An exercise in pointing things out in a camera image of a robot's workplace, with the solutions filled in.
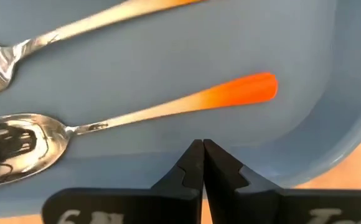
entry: spoon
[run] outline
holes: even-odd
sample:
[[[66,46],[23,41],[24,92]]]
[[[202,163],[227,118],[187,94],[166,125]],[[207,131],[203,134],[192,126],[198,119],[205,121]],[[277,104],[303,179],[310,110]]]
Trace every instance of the spoon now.
[[[198,1],[202,0],[127,0],[95,15],[65,25],[34,39],[25,40],[12,47],[0,46],[0,91],[9,86],[16,63],[42,47],[115,22]]]
[[[148,109],[76,127],[41,114],[2,116],[0,185],[24,179],[51,166],[62,156],[73,136],[172,114],[262,103],[275,97],[277,87],[274,75],[258,73]]]

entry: blue plastic container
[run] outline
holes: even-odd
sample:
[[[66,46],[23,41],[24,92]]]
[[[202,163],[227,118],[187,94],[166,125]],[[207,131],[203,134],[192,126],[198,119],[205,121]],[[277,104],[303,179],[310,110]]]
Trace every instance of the blue plastic container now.
[[[15,44],[115,3],[0,0],[0,43]],[[0,187],[0,217],[38,213],[48,196],[67,187],[148,188],[193,139],[213,139],[283,187],[329,170],[361,142],[361,1],[207,1],[29,57],[0,93],[0,115],[42,113],[68,125],[261,71],[278,77],[274,101],[75,138],[51,169]]]

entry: orange gradient handle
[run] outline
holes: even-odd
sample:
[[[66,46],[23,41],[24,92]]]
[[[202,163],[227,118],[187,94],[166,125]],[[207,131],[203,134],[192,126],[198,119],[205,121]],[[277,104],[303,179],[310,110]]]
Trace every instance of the orange gradient handle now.
[[[95,124],[76,128],[77,134],[85,134],[123,124],[129,124],[146,119],[153,119],[172,114],[186,113],[198,110],[240,106],[252,103],[263,103],[272,100],[277,93],[278,82],[270,73],[258,73],[217,86],[207,90],[179,98],[168,103],[153,106],[148,109],[129,113]]]

